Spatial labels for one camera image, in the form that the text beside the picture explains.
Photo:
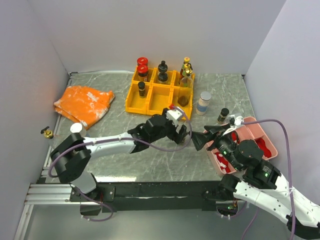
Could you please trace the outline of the glass oil bottle gold spout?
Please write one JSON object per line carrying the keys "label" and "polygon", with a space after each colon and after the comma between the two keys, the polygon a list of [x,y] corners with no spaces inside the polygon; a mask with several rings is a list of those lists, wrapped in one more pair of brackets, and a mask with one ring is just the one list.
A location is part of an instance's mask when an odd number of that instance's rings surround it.
{"label": "glass oil bottle gold spout", "polygon": [[[187,80],[190,80],[189,76],[193,73],[193,69],[185,68],[185,75],[183,79],[186,77]],[[180,87],[178,91],[178,104],[181,107],[185,107],[189,104],[191,94],[193,93],[193,90],[189,87]]]}

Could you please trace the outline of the chili sauce bottle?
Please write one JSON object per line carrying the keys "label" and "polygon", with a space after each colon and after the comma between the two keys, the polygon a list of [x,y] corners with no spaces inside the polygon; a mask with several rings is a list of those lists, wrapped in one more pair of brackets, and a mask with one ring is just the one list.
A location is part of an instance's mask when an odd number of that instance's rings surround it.
{"label": "chili sauce bottle", "polygon": [[189,57],[185,57],[184,60],[183,60],[183,65],[184,65],[184,68],[190,68],[192,69],[192,65],[190,63],[190,58]]}
{"label": "chili sauce bottle", "polygon": [[185,76],[186,72],[186,66],[187,64],[184,64],[182,67],[181,67],[181,70],[180,70],[180,73],[179,73],[179,80],[178,80],[178,84],[181,83],[181,80],[183,79],[183,77]]}

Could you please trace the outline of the white powder bottle black cap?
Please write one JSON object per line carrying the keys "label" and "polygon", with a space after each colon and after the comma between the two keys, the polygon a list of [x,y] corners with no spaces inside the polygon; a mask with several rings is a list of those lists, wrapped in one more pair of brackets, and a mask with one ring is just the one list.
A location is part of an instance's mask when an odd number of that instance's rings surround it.
{"label": "white powder bottle black cap", "polygon": [[166,73],[168,71],[168,66],[165,60],[162,60],[161,63],[158,65],[158,72],[159,73]]}

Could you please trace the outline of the red lid sauce jar front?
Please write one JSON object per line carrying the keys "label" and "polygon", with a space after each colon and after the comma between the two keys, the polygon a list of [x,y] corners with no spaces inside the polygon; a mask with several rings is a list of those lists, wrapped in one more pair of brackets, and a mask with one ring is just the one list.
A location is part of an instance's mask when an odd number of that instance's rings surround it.
{"label": "red lid sauce jar front", "polygon": [[137,74],[138,74],[140,81],[149,82],[149,68],[148,68],[148,66],[145,66],[145,65],[137,66]]}

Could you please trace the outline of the red lid sauce jar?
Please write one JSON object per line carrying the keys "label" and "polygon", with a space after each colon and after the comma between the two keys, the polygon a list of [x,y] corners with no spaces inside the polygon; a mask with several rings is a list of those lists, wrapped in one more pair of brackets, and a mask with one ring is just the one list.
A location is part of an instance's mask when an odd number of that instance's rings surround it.
{"label": "red lid sauce jar", "polygon": [[146,57],[139,57],[137,60],[136,60],[136,63],[137,63],[137,66],[148,66],[149,64],[149,60],[148,58]]}
{"label": "red lid sauce jar", "polygon": [[137,66],[137,74],[138,74],[140,81],[149,82],[149,68],[148,68],[148,66],[145,66],[145,65]]}

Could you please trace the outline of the red lid sauce jar back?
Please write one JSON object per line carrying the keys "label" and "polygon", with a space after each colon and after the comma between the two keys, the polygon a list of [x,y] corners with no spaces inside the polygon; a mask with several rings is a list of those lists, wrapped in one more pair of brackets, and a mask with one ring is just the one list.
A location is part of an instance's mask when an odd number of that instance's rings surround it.
{"label": "red lid sauce jar back", "polygon": [[139,57],[137,60],[136,60],[136,63],[137,63],[137,66],[148,66],[149,64],[149,60],[148,58],[146,57]]}

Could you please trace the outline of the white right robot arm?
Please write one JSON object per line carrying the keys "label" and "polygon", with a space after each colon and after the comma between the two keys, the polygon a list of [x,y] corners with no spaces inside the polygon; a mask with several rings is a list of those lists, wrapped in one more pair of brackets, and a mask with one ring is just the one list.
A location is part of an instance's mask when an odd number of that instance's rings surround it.
{"label": "white right robot arm", "polygon": [[227,126],[206,126],[205,132],[192,132],[196,150],[210,143],[242,177],[225,174],[212,195],[218,201],[239,199],[251,203],[281,220],[296,236],[306,240],[320,237],[320,206],[290,185],[273,164],[263,158],[264,151],[254,139],[234,141]]}

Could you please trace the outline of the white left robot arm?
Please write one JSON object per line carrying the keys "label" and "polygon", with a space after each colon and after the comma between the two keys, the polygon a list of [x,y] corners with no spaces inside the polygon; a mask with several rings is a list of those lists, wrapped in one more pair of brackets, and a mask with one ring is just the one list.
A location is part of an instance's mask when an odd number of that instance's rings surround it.
{"label": "white left robot arm", "polygon": [[51,152],[48,175],[62,184],[71,184],[88,201],[94,201],[100,195],[100,188],[95,176],[86,171],[89,161],[110,155],[131,155],[148,148],[161,150],[154,143],[163,138],[179,145],[187,136],[186,125],[179,124],[182,117],[177,110],[166,109],[121,134],[83,137],[78,132],[71,133]]}

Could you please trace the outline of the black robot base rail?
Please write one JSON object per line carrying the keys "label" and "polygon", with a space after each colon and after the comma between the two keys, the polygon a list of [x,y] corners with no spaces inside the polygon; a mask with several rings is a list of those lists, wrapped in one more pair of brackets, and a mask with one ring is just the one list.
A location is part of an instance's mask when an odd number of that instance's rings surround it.
{"label": "black robot base rail", "polygon": [[86,196],[73,189],[69,199],[79,203],[86,216],[99,212],[201,209],[233,217],[245,208],[245,201],[222,189],[217,180],[100,182]]}

